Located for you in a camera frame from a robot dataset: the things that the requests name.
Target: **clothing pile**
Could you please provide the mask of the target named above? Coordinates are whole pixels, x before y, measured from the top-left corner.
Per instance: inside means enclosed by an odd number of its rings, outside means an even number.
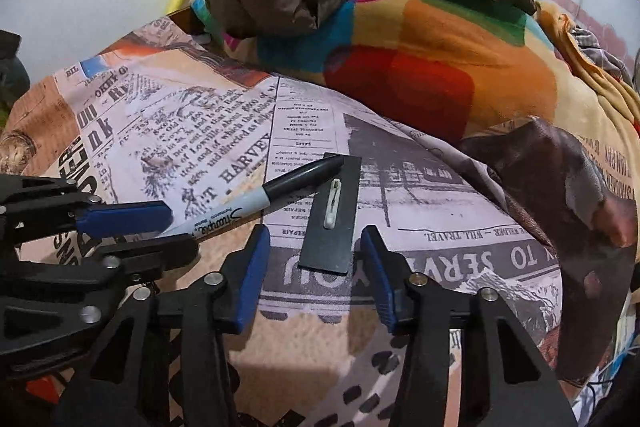
[[[331,87],[484,162],[508,213],[558,256],[569,320],[556,373],[577,387],[588,380],[640,260],[640,98],[622,62],[534,0],[192,7],[230,57]],[[586,337],[593,349],[578,349]]]

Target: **black marker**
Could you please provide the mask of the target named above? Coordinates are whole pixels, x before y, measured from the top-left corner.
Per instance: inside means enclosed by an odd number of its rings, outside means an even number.
[[[239,198],[217,206],[212,211],[190,219],[178,227],[165,230],[161,237],[190,233],[194,239],[202,239],[211,233],[226,229],[243,217],[251,216],[288,194],[306,187],[318,187],[340,172],[342,156],[329,156],[293,169],[278,178],[254,188]]]

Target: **colorful blanket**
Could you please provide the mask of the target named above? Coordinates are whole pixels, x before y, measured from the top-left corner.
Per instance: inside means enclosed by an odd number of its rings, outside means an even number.
[[[214,26],[203,0],[192,7]],[[560,345],[590,347],[556,371],[584,381],[638,249],[640,98],[582,54],[574,26],[551,5],[534,19],[490,0],[350,0],[308,36],[216,37],[230,57],[339,90],[488,165],[504,190],[494,201],[559,258],[575,327]],[[608,326],[590,333],[591,320]]]

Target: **metal screw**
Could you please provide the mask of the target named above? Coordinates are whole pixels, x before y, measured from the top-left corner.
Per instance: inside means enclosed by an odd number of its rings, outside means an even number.
[[[209,286],[217,286],[225,280],[225,276],[220,272],[210,272],[204,276],[204,283]]]
[[[146,301],[149,298],[149,295],[151,295],[151,290],[146,286],[142,286],[142,288],[138,288],[133,292],[133,298],[136,301]]]
[[[498,292],[493,288],[482,288],[480,295],[485,301],[493,302],[498,299]]]
[[[114,255],[108,255],[102,260],[102,264],[107,268],[117,268],[120,266],[120,260]]]
[[[409,276],[409,282],[414,286],[424,286],[429,282],[429,278],[424,273],[413,272]]]
[[[96,322],[100,322],[102,318],[102,313],[97,306],[85,306],[80,310],[80,319],[85,324],[95,324]]]

